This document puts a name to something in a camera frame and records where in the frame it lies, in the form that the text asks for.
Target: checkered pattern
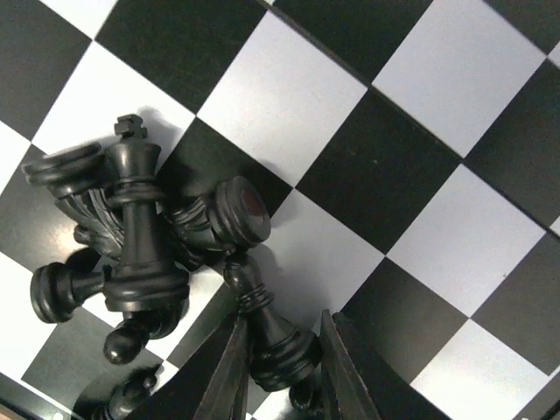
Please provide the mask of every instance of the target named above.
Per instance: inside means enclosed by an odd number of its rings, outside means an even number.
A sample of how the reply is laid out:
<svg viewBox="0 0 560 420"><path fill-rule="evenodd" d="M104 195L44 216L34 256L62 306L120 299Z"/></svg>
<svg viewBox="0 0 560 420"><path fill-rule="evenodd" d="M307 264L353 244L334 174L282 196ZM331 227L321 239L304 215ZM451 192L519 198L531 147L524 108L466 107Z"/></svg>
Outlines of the checkered pattern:
<svg viewBox="0 0 560 420"><path fill-rule="evenodd" d="M127 367L101 297L45 325L32 271L79 245L18 167L138 113L169 193L235 174L272 213L276 306L343 311L454 420L536 420L560 395L560 3L0 1L0 396L79 418L131 369L160 383L235 307L192 276L177 330ZM294 418L253 382L248 417Z"/></svg>

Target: black chess piece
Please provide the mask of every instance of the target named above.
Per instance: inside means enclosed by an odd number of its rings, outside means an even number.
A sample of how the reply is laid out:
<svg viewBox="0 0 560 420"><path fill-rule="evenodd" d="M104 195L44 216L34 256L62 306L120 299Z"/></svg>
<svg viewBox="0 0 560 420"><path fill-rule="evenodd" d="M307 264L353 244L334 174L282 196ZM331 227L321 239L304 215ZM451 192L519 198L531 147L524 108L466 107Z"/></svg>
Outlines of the black chess piece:
<svg viewBox="0 0 560 420"><path fill-rule="evenodd" d="M219 183L190 206L168 212L173 231L193 249L249 249L270 236L270 216L263 199L244 177Z"/></svg>
<svg viewBox="0 0 560 420"><path fill-rule="evenodd" d="M45 155L22 165L27 182L46 186L55 206L78 225L74 239L99 254L117 259L123 246L123 229L107 204L104 161L98 142Z"/></svg>
<svg viewBox="0 0 560 420"><path fill-rule="evenodd" d="M132 362L149 340L162 339L172 333L182 312L182 304L151 311L125 312L124 320L105 339L105 358L114 365Z"/></svg>
<svg viewBox="0 0 560 420"><path fill-rule="evenodd" d="M100 184L102 146L97 142L62 150L22 165L27 182L46 186L57 199L83 193Z"/></svg>
<svg viewBox="0 0 560 420"><path fill-rule="evenodd" d="M247 320L230 314L127 420L245 420L248 362Z"/></svg>
<svg viewBox="0 0 560 420"><path fill-rule="evenodd" d="M137 115L118 118L122 138L106 149L118 180L109 199L122 208L121 259L105 283L105 305L114 312L138 312L178 305L188 298L188 273L179 269L158 222L156 202L165 198L154 175L161 148L148 143Z"/></svg>
<svg viewBox="0 0 560 420"><path fill-rule="evenodd" d="M107 270L91 272L91 266L79 268L79 258L75 258L74 255L71 255L66 263L52 262L39 267L33 273L30 286L31 305L43 322L58 324L68 321L76 308L102 291L108 275Z"/></svg>
<svg viewBox="0 0 560 420"><path fill-rule="evenodd" d="M123 420L150 397L157 383L158 378L152 373L136 375L118 387L107 404L94 411L90 420Z"/></svg>
<svg viewBox="0 0 560 420"><path fill-rule="evenodd" d="M322 357L319 338L281 317L271 305L254 258L236 252L226 257L224 280L234 291L239 312L247 317L253 341L249 372L265 391L288 388L311 375Z"/></svg>

